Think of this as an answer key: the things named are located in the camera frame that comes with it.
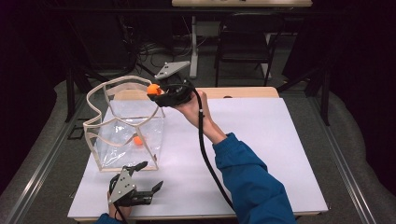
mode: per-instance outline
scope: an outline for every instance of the transparent plastic box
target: transparent plastic box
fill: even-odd
[[[158,170],[165,115],[147,96],[151,82],[119,77],[87,94],[94,115],[83,123],[85,139],[101,172],[119,172],[124,165],[147,161]]]

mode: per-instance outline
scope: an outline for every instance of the blue jacket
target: blue jacket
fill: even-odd
[[[213,145],[216,166],[233,197],[240,224],[296,223],[282,183],[268,174],[265,163],[233,133]],[[103,214],[96,224],[119,223]]]

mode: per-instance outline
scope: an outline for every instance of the white tabletop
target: white tabletop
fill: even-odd
[[[234,132],[246,142],[267,164],[269,173],[285,185],[295,215],[328,210],[283,99],[211,99],[209,106],[223,131]],[[135,207],[131,218],[234,216],[205,167],[198,131],[176,110],[166,107],[164,111],[160,170],[133,175],[138,190],[150,190],[162,180],[163,187],[154,195],[151,205]],[[207,139],[205,148],[221,181],[213,148]],[[79,220],[96,219],[107,212],[106,192],[114,175],[100,173],[91,156],[68,216]]]
[[[311,7],[311,0],[172,0],[174,7]]]

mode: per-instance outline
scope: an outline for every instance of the orange object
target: orange object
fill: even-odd
[[[134,137],[134,143],[135,143],[137,146],[143,145],[143,141],[142,141],[142,139],[141,139],[139,136],[135,136],[135,137]]]
[[[151,84],[148,86],[148,94],[153,94],[153,95],[161,95],[162,90],[160,89],[160,86],[157,84]]]

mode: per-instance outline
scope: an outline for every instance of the black cable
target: black cable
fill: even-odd
[[[116,207],[117,212],[120,213],[120,216],[121,216],[121,219],[122,219],[122,221],[121,221],[122,224],[128,224],[128,222],[126,221],[125,216],[124,216],[123,213],[121,212],[121,210],[120,210],[119,206],[117,205],[117,203],[114,203],[114,206]]]
[[[198,135],[199,135],[199,144],[201,147],[201,153],[204,158],[205,164],[207,169],[209,169],[210,174],[212,174],[213,179],[215,180],[216,184],[218,185],[218,188],[224,197],[225,201],[227,202],[228,205],[233,209],[233,202],[231,202],[230,198],[228,197],[227,193],[225,192],[223,186],[221,185],[219,178],[216,176],[215,171],[213,170],[212,166],[210,165],[209,158],[207,157],[206,150],[205,150],[205,144],[204,144],[204,110],[202,107],[202,101],[201,97],[198,93],[198,91],[193,88],[192,91],[195,93],[198,101],[198,107],[199,107],[199,112],[198,112]]]
[[[155,73],[151,72],[145,65],[141,63],[136,63],[137,66],[139,66],[141,69],[145,70],[147,73],[149,73],[151,76],[155,76]]]

